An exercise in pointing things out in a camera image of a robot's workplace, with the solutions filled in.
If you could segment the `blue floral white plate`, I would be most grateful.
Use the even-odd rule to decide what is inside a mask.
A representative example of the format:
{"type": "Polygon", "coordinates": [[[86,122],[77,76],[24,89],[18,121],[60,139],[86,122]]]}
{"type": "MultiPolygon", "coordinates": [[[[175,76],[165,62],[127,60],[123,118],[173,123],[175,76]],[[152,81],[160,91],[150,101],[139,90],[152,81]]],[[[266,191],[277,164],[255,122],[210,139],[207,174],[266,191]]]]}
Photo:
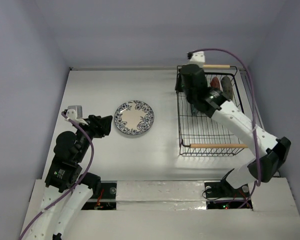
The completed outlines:
{"type": "Polygon", "coordinates": [[[117,108],[113,120],[121,133],[137,136],[150,130],[155,120],[155,114],[147,103],[130,100],[117,108]]]}

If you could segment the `red and teal plate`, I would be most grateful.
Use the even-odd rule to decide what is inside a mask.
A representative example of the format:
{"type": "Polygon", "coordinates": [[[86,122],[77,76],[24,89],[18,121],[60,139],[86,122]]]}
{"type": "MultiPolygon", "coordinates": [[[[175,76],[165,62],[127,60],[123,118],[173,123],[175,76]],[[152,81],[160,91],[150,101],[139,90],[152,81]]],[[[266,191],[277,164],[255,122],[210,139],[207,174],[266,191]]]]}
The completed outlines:
{"type": "Polygon", "coordinates": [[[216,76],[211,79],[210,86],[214,89],[221,90],[220,81],[216,76]]]}

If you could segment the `light green flower plate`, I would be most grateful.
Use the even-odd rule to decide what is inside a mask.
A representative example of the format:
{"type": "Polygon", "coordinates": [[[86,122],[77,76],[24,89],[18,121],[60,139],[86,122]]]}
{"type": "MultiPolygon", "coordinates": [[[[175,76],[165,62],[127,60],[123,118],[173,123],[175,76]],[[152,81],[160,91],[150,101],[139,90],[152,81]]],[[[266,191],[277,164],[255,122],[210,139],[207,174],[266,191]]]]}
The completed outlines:
{"type": "Polygon", "coordinates": [[[198,110],[195,108],[193,104],[190,105],[190,111],[193,117],[196,117],[198,115],[198,110]]]}

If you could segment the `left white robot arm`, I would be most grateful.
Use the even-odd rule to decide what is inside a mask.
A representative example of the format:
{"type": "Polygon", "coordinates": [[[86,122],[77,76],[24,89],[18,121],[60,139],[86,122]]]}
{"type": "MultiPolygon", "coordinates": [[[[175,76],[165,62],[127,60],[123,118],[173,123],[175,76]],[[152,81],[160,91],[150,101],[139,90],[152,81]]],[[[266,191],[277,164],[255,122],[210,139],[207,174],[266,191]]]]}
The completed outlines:
{"type": "Polygon", "coordinates": [[[74,109],[61,115],[76,132],[64,131],[56,138],[38,213],[20,234],[21,240],[64,240],[87,200],[101,191],[100,176],[82,169],[80,163],[88,150],[94,158],[93,139],[110,134],[113,117],[78,118],[74,109]]]}

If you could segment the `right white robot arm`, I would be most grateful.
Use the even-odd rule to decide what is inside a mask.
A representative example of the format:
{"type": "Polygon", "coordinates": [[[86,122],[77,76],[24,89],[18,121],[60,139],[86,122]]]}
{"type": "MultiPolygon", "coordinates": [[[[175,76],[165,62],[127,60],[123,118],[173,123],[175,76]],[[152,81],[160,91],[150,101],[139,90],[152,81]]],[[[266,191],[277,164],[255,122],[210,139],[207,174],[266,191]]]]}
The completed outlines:
{"type": "Polygon", "coordinates": [[[221,124],[254,155],[253,160],[229,170],[206,194],[232,197],[242,186],[267,183],[286,162],[291,141],[266,132],[255,120],[248,118],[224,91],[208,85],[204,69],[197,64],[179,67],[175,91],[184,94],[192,118],[201,113],[221,124]]]}

